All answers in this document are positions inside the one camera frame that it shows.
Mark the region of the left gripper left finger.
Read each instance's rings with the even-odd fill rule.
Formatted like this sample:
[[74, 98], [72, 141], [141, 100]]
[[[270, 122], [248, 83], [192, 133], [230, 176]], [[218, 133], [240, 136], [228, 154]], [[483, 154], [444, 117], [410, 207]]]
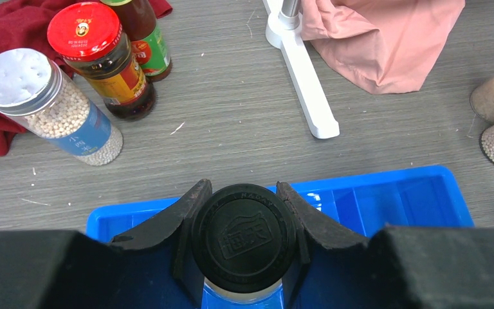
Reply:
[[110, 308], [201, 307], [205, 277], [193, 257], [190, 228], [211, 195], [210, 180], [202, 179], [172, 205], [110, 241], [125, 263]]

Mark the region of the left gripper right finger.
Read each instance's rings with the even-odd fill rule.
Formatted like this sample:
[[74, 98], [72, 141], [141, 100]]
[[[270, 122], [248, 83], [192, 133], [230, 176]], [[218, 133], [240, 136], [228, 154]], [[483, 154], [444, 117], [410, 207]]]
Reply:
[[282, 278], [285, 308], [368, 308], [368, 239], [308, 204], [286, 182], [277, 196], [297, 221], [297, 251]]

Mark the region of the blue plastic divided bin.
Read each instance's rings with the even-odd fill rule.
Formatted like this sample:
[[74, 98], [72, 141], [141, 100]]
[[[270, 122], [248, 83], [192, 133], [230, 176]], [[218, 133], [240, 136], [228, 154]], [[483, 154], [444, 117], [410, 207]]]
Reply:
[[[452, 172], [443, 166], [346, 176], [291, 184], [305, 201], [333, 220], [371, 237], [386, 225], [474, 227]], [[177, 201], [179, 197], [108, 205], [87, 219], [86, 234], [108, 242]], [[284, 308], [281, 286], [254, 303], [218, 296], [206, 284], [201, 308]]]

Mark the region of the clear bottle black cap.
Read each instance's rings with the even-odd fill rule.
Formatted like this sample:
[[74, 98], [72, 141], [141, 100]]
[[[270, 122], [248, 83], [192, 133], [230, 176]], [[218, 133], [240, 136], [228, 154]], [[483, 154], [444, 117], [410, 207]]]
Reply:
[[273, 288], [291, 266], [297, 227], [271, 190], [249, 183], [229, 185], [195, 211], [192, 253], [215, 291], [255, 294]]

